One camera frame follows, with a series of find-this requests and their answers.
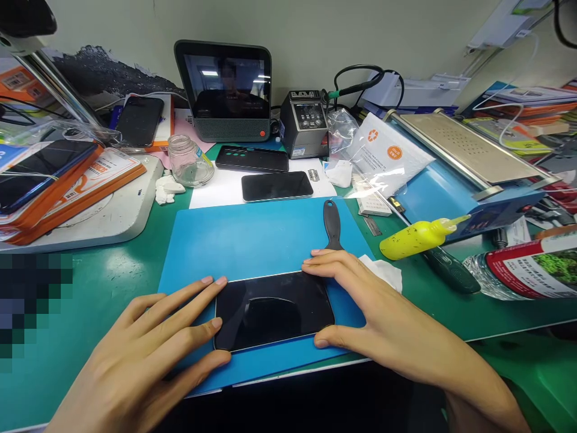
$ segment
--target black smartphone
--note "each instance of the black smartphone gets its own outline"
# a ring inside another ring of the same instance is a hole
[[[130,96],[124,104],[116,130],[131,147],[150,147],[160,122],[162,99]]]
[[[242,199],[247,203],[304,198],[313,194],[313,187],[304,171],[253,174],[252,176],[243,176],[240,182],[242,184]]]
[[[288,159],[287,153],[279,150],[222,146],[215,164],[218,168],[229,170],[286,173],[289,170]]]
[[[56,140],[6,171],[61,177],[97,148],[90,141]],[[0,176],[0,214],[17,211],[54,182],[44,176]]]
[[[304,272],[230,281],[216,296],[215,349],[238,351],[307,336],[335,324],[325,282]]]

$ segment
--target pixelated area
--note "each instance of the pixelated area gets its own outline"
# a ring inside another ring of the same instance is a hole
[[[0,373],[7,373],[48,314],[60,312],[60,299],[72,296],[72,255],[0,254],[0,281]]]

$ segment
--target screwdriver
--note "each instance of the screwdriver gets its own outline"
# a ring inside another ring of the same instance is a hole
[[[407,226],[411,225],[409,220],[397,210],[397,206],[403,210],[404,208],[394,197],[390,197],[390,201],[386,200],[386,203],[401,221]],[[471,275],[468,269],[464,267],[460,261],[443,250],[443,248],[431,248],[430,250],[423,251],[421,254],[431,269],[440,276],[452,290],[465,295],[481,291],[479,282]]]

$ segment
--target metal heating plate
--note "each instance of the metal heating plate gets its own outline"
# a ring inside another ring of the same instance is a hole
[[[542,176],[538,170],[446,115],[402,114],[400,117],[489,183]]]

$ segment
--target white wall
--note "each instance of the white wall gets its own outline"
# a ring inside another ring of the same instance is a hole
[[[101,45],[177,85],[172,47],[179,39],[267,47],[273,59],[273,103],[289,88],[332,88],[335,73],[355,63],[396,69],[404,77],[460,73],[464,47],[499,0],[48,0],[58,21],[50,46],[70,54]],[[560,85],[577,75],[577,51],[560,46],[551,21],[537,32],[542,48],[521,84]],[[528,40],[495,58],[469,85],[469,101],[496,79],[512,78]],[[343,76],[340,87],[364,73]]]

